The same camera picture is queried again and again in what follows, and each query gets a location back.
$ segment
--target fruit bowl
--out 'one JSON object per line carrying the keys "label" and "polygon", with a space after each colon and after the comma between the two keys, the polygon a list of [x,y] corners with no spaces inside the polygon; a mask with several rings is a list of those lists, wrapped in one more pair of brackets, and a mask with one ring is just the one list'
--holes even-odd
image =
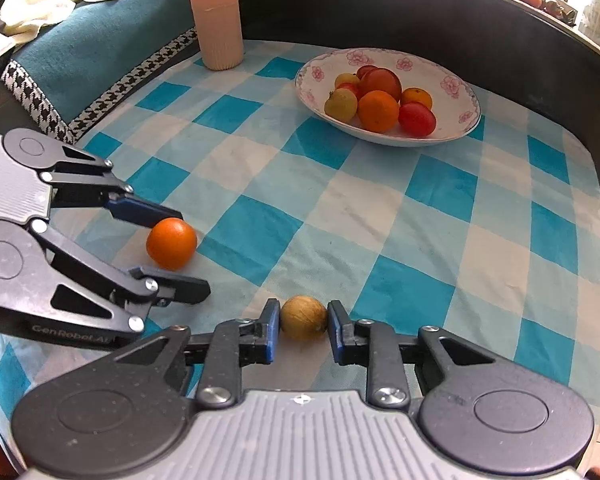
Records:
{"label": "fruit bowl", "polygon": [[[383,134],[362,128],[355,117],[350,123],[337,121],[324,113],[324,103],[333,91],[336,77],[355,73],[359,67],[373,64],[392,70],[402,88],[418,87],[433,98],[436,129],[427,137],[407,136],[396,124]],[[314,57],[296,75],[300,100],[321,119],[359,139],[387,146],[430,146],[459,139],[470,133],[480,120],[480,104],[472,88],[446,68],[412,54],[384,48],[348,48]]]}

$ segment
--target round brown fruit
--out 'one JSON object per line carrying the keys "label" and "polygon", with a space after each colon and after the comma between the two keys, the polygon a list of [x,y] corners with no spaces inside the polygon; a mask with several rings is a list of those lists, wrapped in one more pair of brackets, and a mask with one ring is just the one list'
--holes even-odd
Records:
{"label": "round brown fruit", "polygon": [[359,82],[360,82],[360,79],[358,79],[358,76],[355,74],[349,74],[349,73],[340,74],[339,76],[337,76],[336,81],[334,81],[334,83],[333,83],[333,89],[335,90],[342,83],[353,83],[353,84],[357,85]]}
{"label": "round brown fruit", "polygon": [[402,130],[410,137],[423,138],[436,129],[436,117],[421,103],[407,103],[400,107],[398,122]]}
{"label": "round brown fruit", "polygon": [[398,76],[388,68],[376,68],[367,72],[360,80],[360,94],[365,95],[373,90],[387,92],[397,102],[402,95],[402,85]]}
{"label": "round brown fruit", "polygon": [[347,90],[351,90],[353,92],[353,94],[356,96],[356,99],[360,100],[360,98],[362,97],[362,95],[360,95],[360,86],[353,84],[353,83],[340,83],[338,85],[338,87],[336,88],[346,88]]}
{"label": "round brown fruit", "polygon": [[327,329],[327,310],[311,296],[294,296],[280,310],[280,328],[291,339],[316,339]]}
{"label": "round brown fruit", "polygon": [[375,70],[376,68],[378,68],[375,65],[365,65],[365,66],[361,66],[358,71],[356,72],[356,76],[358,77],[358,79],[360,79],[360,81],[362,81],[362,78],[365,76],[365,74],[367,72],[371,72],[372,70]]}

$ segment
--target orange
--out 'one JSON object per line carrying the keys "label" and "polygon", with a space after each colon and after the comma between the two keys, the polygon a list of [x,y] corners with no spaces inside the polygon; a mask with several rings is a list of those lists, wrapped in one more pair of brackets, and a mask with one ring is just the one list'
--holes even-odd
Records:
{"label": "orange", "polygon": [[429,110],[433,106],[433,99],[429,92],[425,92],[422,88],[407,88],[402,92],[400,104],[405,105],[414,102],[425,105]]}
{"label": "orange", "polygon": [[398,122],[400,105],[387,92],[372,90],[358,102],[358,118],[362,127],[381,134]]}
{"label": "orange", "polygon": [[177,270],[196,252],[198,237],[189,224],[179,218],[160,220],[146,239],[146,252],[163,269]]}

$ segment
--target red apple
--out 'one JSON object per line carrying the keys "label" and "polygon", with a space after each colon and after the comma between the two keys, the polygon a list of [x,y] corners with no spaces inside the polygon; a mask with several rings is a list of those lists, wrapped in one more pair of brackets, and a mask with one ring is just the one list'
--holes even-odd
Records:
{"label": "red apple", "polygon": [[402,130],[410,137],[423,138],[436,129],[436,117],[422,103],[411,102],[400,107],[398,122]]}
{"label": "red apple", "polygon": [[365,66],[361,66],[358,71],[356,72],[356,75],[358,76],[358,79],[362,80],[362,78],[365,76],[365,74],[367,72],[371,72],[372,70],[375,70],[376,68],[378,68],[375,65],[365,65]]}
{"label": "red apple", "polygon": [[382,90],[400,102],[400,96],[402,95],[400,79],[388,68],[376,68],[367,72],[360,80],[359,86],[361,95],[365,95],[372,90]]}
{"label": "red apple", "polygon": [[360,87],[355,83],[340,83],[337,86],[336,90],[338,88],[346,88],[347,90],[351,90],[358,101],[360,101],[360,98],[362,97],[362,94],[360,93]]}

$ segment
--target blue checkered tablecloth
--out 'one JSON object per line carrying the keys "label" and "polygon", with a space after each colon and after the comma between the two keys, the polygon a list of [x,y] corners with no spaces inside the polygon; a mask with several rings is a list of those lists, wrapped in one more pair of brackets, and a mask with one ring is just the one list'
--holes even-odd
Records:
{"label": "blue checkered tablecloth", "polygon": [[[180,209],[198,231],[186,274],[202,304],[154,308],[149,330],[256,317],[265,300],[340,299],[398,332],[444,326],[572,386],[600,423],[600,188],[563,128],[475,88],[484,115],[462,139],[391,148],[312,116],[293,79],[327,49],[246,42],[233,70],[199,57],[167,70],[81,140],[140,196]],[[53,222],[119,267],[149,263],[147,230],[102,210]],[[97,352],[0,335],[0,434],[30,387]],[[358,388],[328,342],[280,342],[246,387]]]}

